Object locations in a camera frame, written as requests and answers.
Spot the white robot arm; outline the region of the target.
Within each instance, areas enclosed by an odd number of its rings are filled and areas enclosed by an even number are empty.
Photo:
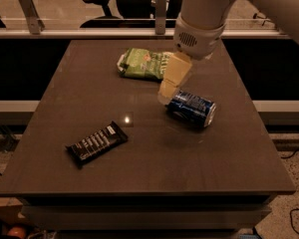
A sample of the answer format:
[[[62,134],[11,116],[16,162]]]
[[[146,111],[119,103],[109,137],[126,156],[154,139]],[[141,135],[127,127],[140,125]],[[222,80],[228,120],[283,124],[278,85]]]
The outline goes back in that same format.
[[[299,0],[246,0],[299,45]],[[171,55],[158,90],[166,105],[191,75],[192,62],[213,53],[236,0],[182,0]]]

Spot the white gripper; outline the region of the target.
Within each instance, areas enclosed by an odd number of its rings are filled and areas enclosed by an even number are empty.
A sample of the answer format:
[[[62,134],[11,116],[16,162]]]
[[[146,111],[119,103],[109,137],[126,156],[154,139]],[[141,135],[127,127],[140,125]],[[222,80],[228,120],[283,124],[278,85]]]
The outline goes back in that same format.
[[[161,104],[169,104],[189,78],[191,58],[201,60],[213,52],[224,27],[224,24],[211,29],[195,27],[178,15],[173,40],[179,52],[173,53],[167,62],[157,95]]]

